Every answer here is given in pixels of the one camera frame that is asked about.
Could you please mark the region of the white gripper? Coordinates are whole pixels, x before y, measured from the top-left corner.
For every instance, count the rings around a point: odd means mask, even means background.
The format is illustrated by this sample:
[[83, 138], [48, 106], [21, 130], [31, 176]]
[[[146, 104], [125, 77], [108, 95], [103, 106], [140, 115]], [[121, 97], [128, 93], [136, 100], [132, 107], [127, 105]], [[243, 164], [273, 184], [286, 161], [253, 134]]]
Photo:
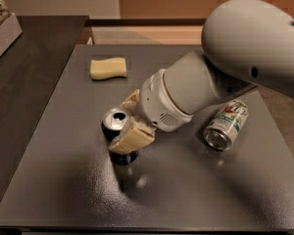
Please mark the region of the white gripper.
[[122, 108], [132, 115], [137, 113], [152, 126], [143, 120], [131, 118], [108, 146], [111, 152], [129, 154], [155, 141], [155, 127], [172, 132], [192, 120], [193, 115], [184, 113], [171, 99], [165, 85], [165, 71], [158, 70], [143, 83], [140, 90], [134, 90], [121, 103]]

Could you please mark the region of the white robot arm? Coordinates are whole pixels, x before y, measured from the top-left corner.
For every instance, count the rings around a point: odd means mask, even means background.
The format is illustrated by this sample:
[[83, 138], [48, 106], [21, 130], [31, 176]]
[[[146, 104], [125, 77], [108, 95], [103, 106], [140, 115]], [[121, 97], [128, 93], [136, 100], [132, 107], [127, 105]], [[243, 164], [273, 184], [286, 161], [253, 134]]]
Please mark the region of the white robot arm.
[[156, 71], [121, 103], [131, 116], [108, 149], [144, 148], [158, 129], [172, 132], [257, 85], [294, 99], [294, 18], [261, 0], [229, 0], [207, 17], [199, 50]]

